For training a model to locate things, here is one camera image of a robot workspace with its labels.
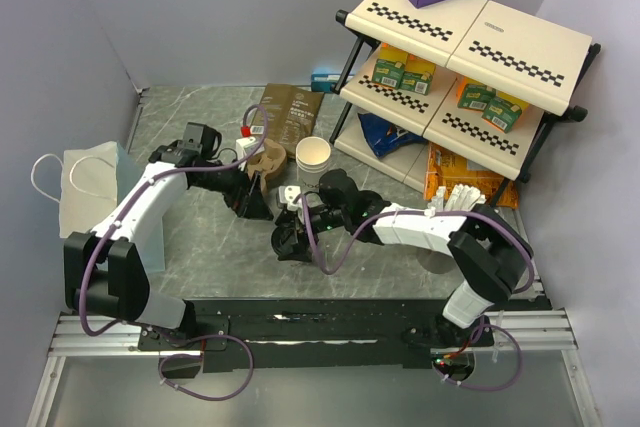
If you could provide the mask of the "white paper cup stack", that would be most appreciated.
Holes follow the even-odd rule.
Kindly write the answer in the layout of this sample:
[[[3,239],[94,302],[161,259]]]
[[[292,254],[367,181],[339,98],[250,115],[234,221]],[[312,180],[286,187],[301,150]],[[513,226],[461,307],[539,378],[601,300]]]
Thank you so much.
[[[328,171],[331,153],[331,145],[320,137],[299,141],[295,150],[297,182],[304,190],[318,188],[321,176]]]

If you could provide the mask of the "light blue paper bag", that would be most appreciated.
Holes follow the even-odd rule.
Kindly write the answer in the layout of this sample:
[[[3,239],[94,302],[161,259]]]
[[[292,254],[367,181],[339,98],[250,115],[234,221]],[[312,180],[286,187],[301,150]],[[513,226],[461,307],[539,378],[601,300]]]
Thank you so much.
[[[60,194],[41,189],[35,179],[39,164],[48,158],[60,166]],[[59,237],[87,232],[105,219],[134,188],[143,170],[115,141],[89,149],[66,150],[61,157],[47,153],[38,158],[30,173],[34,189],[58,204]]]

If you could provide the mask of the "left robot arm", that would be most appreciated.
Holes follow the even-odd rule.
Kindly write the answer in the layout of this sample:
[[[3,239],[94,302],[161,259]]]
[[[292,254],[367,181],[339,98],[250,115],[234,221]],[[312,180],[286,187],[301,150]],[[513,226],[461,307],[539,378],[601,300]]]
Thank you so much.
[[[182,138],[156,148],[141,178],[122,202],[87,232],[64,242],[65,301],[77,311],[90,336],[91,314],[162,329],[177,349],[191,346],[198,334],[194,305],[154,291],[140,253],[164,214],[190,188],[222,195],[239,218],[270,221],[273,214],[261,192],[261,175],[250,173],[250,159],[264,151],[264,131],[242,126],[236,159],[225,164],[216,154],[220,133],[188,123]]]

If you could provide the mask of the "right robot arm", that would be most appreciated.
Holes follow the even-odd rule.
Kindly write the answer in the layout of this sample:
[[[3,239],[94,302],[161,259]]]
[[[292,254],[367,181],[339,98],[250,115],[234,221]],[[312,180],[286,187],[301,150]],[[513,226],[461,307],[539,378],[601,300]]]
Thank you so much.
[[[335,228],[345,229],[351,242],[411,246],[452,258],[463,281],[436,323],[448,345],[461,344],[489,307],[533,283],[532,248],[475,188],[441,191],[427,208],[416,209],[361,190],[345,170],[334,169],[321,176],[317,195],[319,204],[310,206],[300,187],[279,188],[281,213],[271,235],[278,259],[316,262],[324,274],[335,274],[318,246],[319,235]]]

